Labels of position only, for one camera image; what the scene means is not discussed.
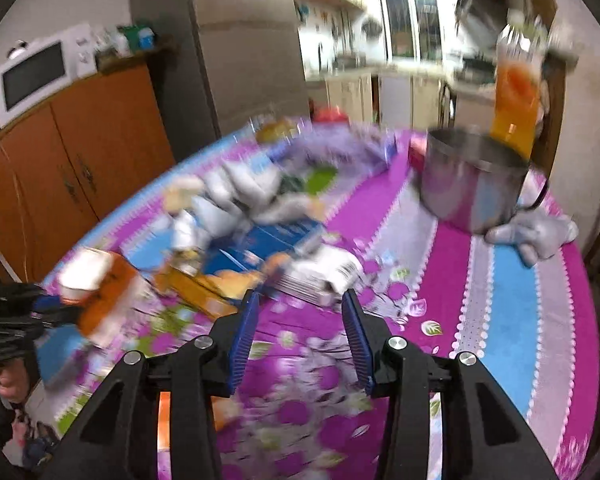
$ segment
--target floral tablecloth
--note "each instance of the floral tablecloth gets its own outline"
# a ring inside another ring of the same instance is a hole
[[[598,334],[580,253],[569,244],[526,269],[513,249],[438,223],[419,203],[406,160],[408,138],[402,134],[389,172],[366,180],[337,177],[321,195],[326,241],[362,261],[360,302],[384,316],[393,333],[440,356],[476,353],[560,478],[571,480],[589,444],[598,392]],[[160,192],[174,176],[251,156],[258,156],[258,147],[248,132],[217,142],[126,202],[80,243],[133,253],[162,223]],[[530,176],[523,195],[533,199],[539,180]],[[544,207],[559,213],[551,197]],[[45,281],[51,292],[61,266]],[[177,298],[147,292],[106,350],[86,347],[74,357],[81,373],[56,399],[59,429],[66,431],[125,351],[170,352],[210,327]],[[267,300],[235,394],[240,416],[218,434],[225,478],[373,478],[387,403],[369,399],[355,383],[339,312],[284,294]],[[441,416],[435,396],[431,479],[442,468]],[[158,474],[170,478],[168,452],[158,454]]]

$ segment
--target red object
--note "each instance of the red object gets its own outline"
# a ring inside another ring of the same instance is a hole
[[[427,153],[427,137],[419,134],[413,134],[409,141],[409,151],[407,158],[409,165],[418,173],[422,173],[424,168],[424,157]]]
[[[315,123],[349,123],[349,116],[340,108],[318,108],[314,112]]]

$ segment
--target green item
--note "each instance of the green item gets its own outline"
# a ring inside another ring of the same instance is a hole
[[[338,170],[333,166],[319,166],[315,168],[306,180],[305,190],[309,195],[317,195],[327,189]]]
[[[302,193],[304,191],[304,180],[297,176],[284,174],[282,181],[280,181],[280,187],[278,188],[278,195],[285,193]]]
[[[138,32],[140,32],[146,26],[147,25],[145,24],[138,23],[136,25],[119,25],[117,27],[118,32],[124,34],[126,40],[129,42],[129,49],[131,49],[131,52],[135,53],[139,50],[142,50],[140,48],[140,39],[138,38]]]

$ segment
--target metal screw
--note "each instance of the metal screw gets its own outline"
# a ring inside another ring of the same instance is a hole
[[[142,354],[137,350],[132,350],[131,352],[127,352],[122,360],[128,365],[134,365],[140,362],[142,359]]]
[[[458,359],[464,366],[473,366],[478,362],[478,358],[471,352],[462,352]]]
[[[209,348],[214,343],[214,340],[211,339],[208,335],[201,335],[194,339],[193,344],[196,348],[200,348],[204,350],[205,348]]]
[[[389,338],[388,343],[389,343],[389,346],[391,348],[393,348],[394,350],[402,350],[403,348],[406,348],[406,346],[407,346],[407,340],[398,335]]]

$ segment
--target white glove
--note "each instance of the white glove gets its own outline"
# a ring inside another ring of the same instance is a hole
[[[270,166],[256,175],[244,162],[224,162],[222,164],[240,202],[252,211],[260,211],[273,200],[282,172],[276,166]]]
[[[306,193],[286,193],[252,218],[259,225],[294,222],[309,214],[311,204],[311,197]]]
[[[570,217],[549,216],[535,209],[515,215],[508,224],[494,227],[484,235],[490,244],[515,245],[527,267],[553,256],[578,236],[578,226]]]

